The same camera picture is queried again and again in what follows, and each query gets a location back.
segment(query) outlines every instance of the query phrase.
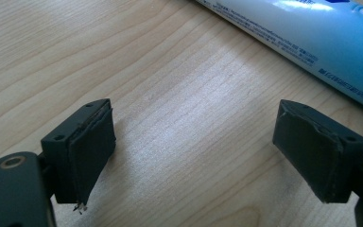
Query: wooden table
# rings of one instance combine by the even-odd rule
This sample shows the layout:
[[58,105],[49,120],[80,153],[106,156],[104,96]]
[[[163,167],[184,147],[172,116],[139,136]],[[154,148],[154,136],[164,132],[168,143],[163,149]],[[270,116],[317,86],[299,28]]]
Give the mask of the wooden table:
[[355,226],[271,138],[281,98],[363,135],[360,104],[192,0],[0,1],[0,157],[104,97],[115,155],[59,226]]

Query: tube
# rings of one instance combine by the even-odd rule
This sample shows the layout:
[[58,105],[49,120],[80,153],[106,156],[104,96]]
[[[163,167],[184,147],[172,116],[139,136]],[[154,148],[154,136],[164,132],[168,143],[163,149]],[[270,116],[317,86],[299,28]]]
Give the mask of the tube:
[[197,0],[363,104],[363,6],[350,0]]

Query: metal ring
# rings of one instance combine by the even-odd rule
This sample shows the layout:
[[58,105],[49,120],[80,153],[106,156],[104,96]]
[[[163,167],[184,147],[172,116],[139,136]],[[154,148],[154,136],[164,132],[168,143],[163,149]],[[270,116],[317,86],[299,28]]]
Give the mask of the metal ring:
[[3,161],[0,164],[0,167],[3,169],[14,168],[21,165],[25,160],[26,160],[25,156],[14,156]]

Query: light wooden surface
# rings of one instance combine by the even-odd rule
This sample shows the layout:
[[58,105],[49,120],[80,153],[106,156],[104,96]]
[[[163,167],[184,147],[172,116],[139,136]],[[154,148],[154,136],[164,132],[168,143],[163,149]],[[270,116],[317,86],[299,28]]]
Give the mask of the light wooden surface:
[[59,226],[354,226],[271,143],[281,98],[363,135],[348,97],[192,0],[0,1],[0,157],[103,97],[115,155]]

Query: small hole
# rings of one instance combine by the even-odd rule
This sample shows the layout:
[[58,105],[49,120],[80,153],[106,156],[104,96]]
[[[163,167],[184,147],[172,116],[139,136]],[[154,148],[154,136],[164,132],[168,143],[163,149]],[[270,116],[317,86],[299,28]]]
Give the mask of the small hole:
[[57,135],[55,136],[54,140],[62,140],[64,138],[64,135]]
[[23,225],[21,223],[13,223],[10,224],[8,227],[22,227]]
[[351,142],[355,142],[356,141],[356,139],[354,137],[352,137],[352,136],[347,136],[346,139],[348,141],[351,141]]
[[25,156],[15,156],[8,158],[4,162],[1,163],[0,167],[7,169],[7,168],[13,168],[21,165],[26,160]]

